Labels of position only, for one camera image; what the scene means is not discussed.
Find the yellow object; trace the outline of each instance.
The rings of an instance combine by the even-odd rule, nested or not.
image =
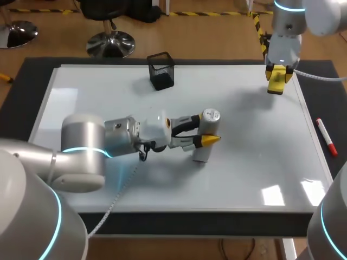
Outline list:
[[[288,83],[289,80],[291,80],[292,76],[293,74],[288,74],[288,73],[286,74],[286,83]]]
[[[203,135],[201,136],[201,145],[202,147],[207,147],[213,145],[215,142],[218,142],[219,140],[221,140],[220,136]]]
[[[13,79],[11,77],[9,77],[8,75],[2,74],[2,73],[0,73],[0,79],[6,81],[8,83],[13,82]]]
[[[282,95],[286,83],[286,67],[275,65],[269,80],[267,92],[270,94]]]
[[[272,70],[271,70],[271,71],[266,70],[266,71],[265,71],[265,75],[266,75],[267,81],[269,81],[270,78],[271,78],[271,75],[272,75]]]

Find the cable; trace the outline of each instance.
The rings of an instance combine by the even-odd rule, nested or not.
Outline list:
[[[128,188],[129,183],[131,182],[131,180],[133,179],[133,177],[136,174],[136,170],[137,170],[137,166],[135,167],[134,171],[132,172],[132,174],[130,175],[130,177],[128,178],[128,180],[126,181],[126,183],[123,185],[123,187],[121,188],[121,190],[117,193],[117,195],[114,197],[113,202],[110,204],[108,210],[106,211],[106,213],[104,214],[104,216],[102,217],[102,219],[100,220],[100,222],[95,226],[95,228],[92,230],[92,232],[90,232],[88,234],[88,239],[91,238],[100,228],[101,226],[104,224],[104,222],[106,221],[108,215],[110,215],[114,205],[116,204],[116,202],[119,200],[119,198],[123,195],[124,191],[126,190],[126,188]]]
[[[322,81],[330,81],[330,82],[340,82],[340,81],[345,81],[347,80],[347,77],[337,77],[337,78],[332,78],[332,77],[319,77],[315,75],[311,75],[309,73],[305,73],[299,70],[294,70],[294,72],[298,75],[304,76],[304,77],[309,77],[314,80],[322,80]]]
[[[224,239],[219,239],[218,240],[218,249],[222,255],[223,260],[229,260],[229,258],[226,255],[226,251],[224,249]],[[248,253],[248,255],[244,258],[244,260],[249,260],[250,256],[252,255],[253,251],[255,249],[255,239],[252,238],[252,247]]]
[[[255,249],[255,239],[252,238],[252,247],[248,253],[248,255],[244,258],[244,260],[249,260],[250,256],[252,255],[253,251]]]
[[[229,260],[229,258],[226,255],[226,251],[224,250],[224,239],[218,240],[218,249],[222,255],[223,260]]]

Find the black cable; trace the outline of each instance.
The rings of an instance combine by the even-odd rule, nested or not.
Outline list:
[[[254,249],[255,249],[255,239],[252,238],[252,248],[250,249],[250,252],[248,253],[248,255],[246,256],[246,258],[244,260],[249,260],[249,258],[252,255]]]
[[[229,258],[226,255],[226,251],[224,249],[224,239],[218,240],[218,249],[222,255],[223,260],[229,260]],[[255,249],[255,239],[252,238],[252,247],[248,253],[248,255],[244,258],[244,260],[249,260],[250,256],[252,255],[253,251]]]
[[[226,255],[226,251],[224,249],[224,239],[219,239],[218,240],[218,249],[219,249],[219,252],[222,255],[223,260],[229,260],[229,258]]]

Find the pen holder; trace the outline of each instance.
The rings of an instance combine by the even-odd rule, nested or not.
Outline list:
[[[150,80],[155,90],[172,87],[174,82],[175,62],[167,52],[147,57]]]

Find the marker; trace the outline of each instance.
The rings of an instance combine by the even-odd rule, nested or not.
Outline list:
[[[320,132],[322,133],[322,135],[326,141],[326,144],[327,144],[332,156],[337,156],[338,153],[336,151],[335,145],[332,143],[330,136],[328,135],[322,120],[320,118],[317,118],[316,123],[317,123],[317,126],[318,126]]]

